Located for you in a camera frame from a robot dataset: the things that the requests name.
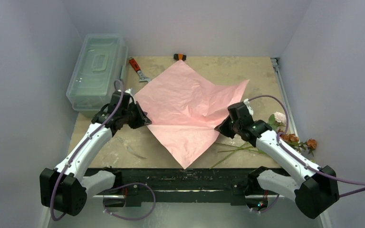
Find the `pink purple wrapping paper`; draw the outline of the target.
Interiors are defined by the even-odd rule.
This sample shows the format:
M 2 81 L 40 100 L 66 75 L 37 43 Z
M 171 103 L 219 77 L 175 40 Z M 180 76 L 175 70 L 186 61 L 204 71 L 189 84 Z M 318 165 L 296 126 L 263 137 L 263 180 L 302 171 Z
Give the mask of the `pink purple wrapping paper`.
M 216 85 L 177 61 L 134 96 L 152 121 L 148 126 L 175 160 L 188 168 L 218 138 L 214 128 L 241 101 L 248 80 Z

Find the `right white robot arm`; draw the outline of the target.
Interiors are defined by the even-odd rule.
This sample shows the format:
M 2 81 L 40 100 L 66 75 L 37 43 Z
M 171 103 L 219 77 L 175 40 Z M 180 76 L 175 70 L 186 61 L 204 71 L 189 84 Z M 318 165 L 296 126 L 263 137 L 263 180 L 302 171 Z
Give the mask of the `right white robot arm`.
M 246 194 L 272 191 L 295 202 L 308 218 L 315 219 L 339 200 L 336 172 L 320 167 L 291 148 L 263 120 L 254 121 L 247 102 L 228 107 L 228 117 L 215 130 L 242 140 L 270 156 L 288 176 L 266 167 L 259 167 L 248 175 Z

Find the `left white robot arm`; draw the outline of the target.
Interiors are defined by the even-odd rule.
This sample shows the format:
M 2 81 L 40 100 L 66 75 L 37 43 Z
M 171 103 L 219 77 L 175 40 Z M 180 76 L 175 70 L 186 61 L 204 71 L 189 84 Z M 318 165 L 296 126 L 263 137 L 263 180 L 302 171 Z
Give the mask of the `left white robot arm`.
M 54 221 L 62 219 L 62 216 L 55 216 L 55 211 L 62 215 L 78 215 L 88 198 L 105 190 L 118 194 L 123 182 L 116 177 L 115 171 L 104 168 L 92 176 L 85 176 L 85 173 L 98 152 L 124 125 L 137 129 L 151 123 L 131 90 L 115 91 L 110 103 L 94 115 L 72 152 L 55 168 L 45 168 L 41 172 L 41 203 L 50 209 L 51 218 Z

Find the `white and orange rose stems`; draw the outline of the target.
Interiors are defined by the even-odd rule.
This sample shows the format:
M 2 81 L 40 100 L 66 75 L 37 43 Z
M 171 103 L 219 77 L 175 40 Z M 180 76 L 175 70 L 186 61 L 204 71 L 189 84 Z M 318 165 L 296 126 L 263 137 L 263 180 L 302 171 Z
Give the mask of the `white and orange rose stems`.
M 268 124 L 277 133 L 283 133 L 286 128 L 287 118 L 284 113 L 275 112 L 274 114 L 270 115 L 270 117 L 268 119 Z M 300 141 L 299 137 L 297 137 L 297 135 L 295 133 L 287 133 L 287 134 L 283 133 L 280 136 L 280 138 L 284 142 L 286 142 L 290 147 L 292 147 L 295 151 L 297 151 L 298 153 L 305 152 L 307 154 L 311 154 L 311 156 L 314 157 L 314 151 L 317 148 L 317 141 L 315 139 L 308 139 L 307 141 L 302 142 L 302 141 Z M 229 157 L 231 157 L 234 153 L 236 153 L 238 151 L 256 152 L 259 154 L 267 155 L 261 149 L 256 149 L 255 147 L 250 145 L 249 142 L 245 142 L 241 146 L 233 146 L 233 145 L 227 145 L 224 143 L 217 143 L 217 142 L 215 144 L 232 147 L 233 149 L 219 151 L 219 153 L 229 152 L 229 154 L 226 157 L 224 157 L 223 159 L 221 159 L 220 161 L 216 162 L 214 165 L 212 165 L 211 169 L 215 168 L 216 166 L 218 166 L 219 164 L 221 164 L 222 162 L 227 160 Z

